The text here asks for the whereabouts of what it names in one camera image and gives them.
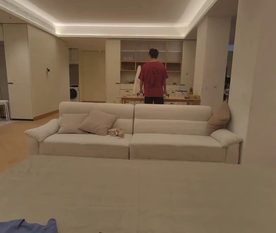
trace sofa armrest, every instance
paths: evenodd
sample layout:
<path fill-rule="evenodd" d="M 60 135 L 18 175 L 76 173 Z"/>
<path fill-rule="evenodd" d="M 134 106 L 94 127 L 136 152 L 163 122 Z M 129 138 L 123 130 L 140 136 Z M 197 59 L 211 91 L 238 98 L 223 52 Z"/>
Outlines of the sofa armrest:
<path fill-rule="evenodd" d="M 45 125 L 42 125 L 34 129 L 26 130 L 24 131 L 24 133 L 27 136 L 35 139 L 37 142 L 42 142 L 44 141 L 45 138 L 47 138 L 51 134 L 58 132 L 60 128 L 58 121 L 59 121 L 58 119 L 52 119 L 49 122 L 47 122 Z"/>
<path fill-rule="evenodd" d="M 227 148 L 233 144 L 238 144 L 243 141 L 240 136 L 232 133 L 227 129 L 216 130 L 211 134 L 211 137 L 217 140 L 224 148 Z"/>
<path fill-rule="evenodd" d="M 39 142 L 30 136 L 26 137 L 27 139 L 27 145 L 28 145 L 28 151 L 30 155 L 38 155 L 39 154 Z"/>

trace wooden floor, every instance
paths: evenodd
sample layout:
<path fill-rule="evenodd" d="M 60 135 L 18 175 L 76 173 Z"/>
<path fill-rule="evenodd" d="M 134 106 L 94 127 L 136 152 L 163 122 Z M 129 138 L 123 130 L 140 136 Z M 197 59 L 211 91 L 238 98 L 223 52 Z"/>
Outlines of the wooden floor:
<path fill-rule="evenodd" d="M 23 160 L 27 154 L 24 131 L 41 125 L 53 118 L 54 114 L 36 121 L 18 121 L 0 127 L 0 173 Z"/>

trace red t-shirt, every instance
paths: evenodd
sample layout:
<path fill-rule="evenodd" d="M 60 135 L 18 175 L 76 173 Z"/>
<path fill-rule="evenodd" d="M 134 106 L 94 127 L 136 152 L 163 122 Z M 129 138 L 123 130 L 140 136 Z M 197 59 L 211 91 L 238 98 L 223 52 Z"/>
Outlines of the red t-shirt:
<path fill-rule="evenodd" d="M 139 79 L 144 82 L 145 96 L 163 97 L 164 80 L 168 78 L 165 66 L 160 62 L 148 62 L 142 66 Z"/>

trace short hair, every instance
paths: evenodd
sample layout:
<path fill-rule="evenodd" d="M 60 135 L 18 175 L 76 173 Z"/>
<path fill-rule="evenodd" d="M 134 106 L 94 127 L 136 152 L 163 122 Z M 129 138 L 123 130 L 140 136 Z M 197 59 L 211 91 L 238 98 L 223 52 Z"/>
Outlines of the short hair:
<path fill-rule="evenodd" d="M 157 49 L 150 49 L 149 51 L 149 55 L 151 56 L 151 58 L 158 58 L 158 50 Z"/>

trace countertop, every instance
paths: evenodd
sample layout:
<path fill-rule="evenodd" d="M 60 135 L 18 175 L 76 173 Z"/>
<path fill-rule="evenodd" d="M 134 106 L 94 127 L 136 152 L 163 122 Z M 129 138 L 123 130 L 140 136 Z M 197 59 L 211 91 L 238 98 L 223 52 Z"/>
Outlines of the countertop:
<path fill-rule="evenodd" d="M 115 83 L 115 84 L 133 84 L 133 83 Z M 166 84 L 166 85 L 169 85 L 169 86 L 185 86 L 185 84 Z"/>

